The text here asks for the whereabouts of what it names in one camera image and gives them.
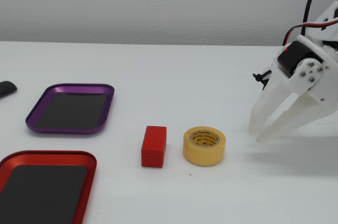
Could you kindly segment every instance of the red block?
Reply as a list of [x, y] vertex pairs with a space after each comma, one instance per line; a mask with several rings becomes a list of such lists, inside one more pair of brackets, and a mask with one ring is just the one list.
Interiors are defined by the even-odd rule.
[[141, 156], [143, 167], [163, 167], [167, 127], [147, 126]]

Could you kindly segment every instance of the white tabletop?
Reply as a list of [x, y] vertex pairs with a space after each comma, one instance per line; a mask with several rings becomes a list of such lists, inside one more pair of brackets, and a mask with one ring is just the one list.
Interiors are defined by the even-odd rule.
[[[262, 85], [252, 73], [277, 47], [0, 43], [0, 159], [21, 150], [81, 150], [98, 161], [84, 218], [104, 223], [337, 223], [337, 117], [257, 144], [247, 135]], [[31, 132], [25, 118], [56, 83], [115, 88], [106, 127], [93, 135]], [[162, 169], [141, 167], [146, 126], [167, 127]], [[182, 155], [183, 134], [209, 126], [227, 137], [220, 164]]]

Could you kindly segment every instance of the tape core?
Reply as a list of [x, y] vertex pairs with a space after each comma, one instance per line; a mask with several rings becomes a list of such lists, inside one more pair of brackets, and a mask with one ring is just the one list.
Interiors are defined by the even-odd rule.
[[200, 147], [214, 147], [220, 142], [220, 137], [209, 130], [197, 130], [190, 135], [190, 141]]

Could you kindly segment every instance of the yellow tape roll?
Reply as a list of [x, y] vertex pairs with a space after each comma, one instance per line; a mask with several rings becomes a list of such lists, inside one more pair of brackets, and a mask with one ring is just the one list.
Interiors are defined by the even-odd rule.
[[211, 127], [194, 127], [184, 134], [183, 155], [191, 163], [212, 166], [224, 158], [226, 137]]

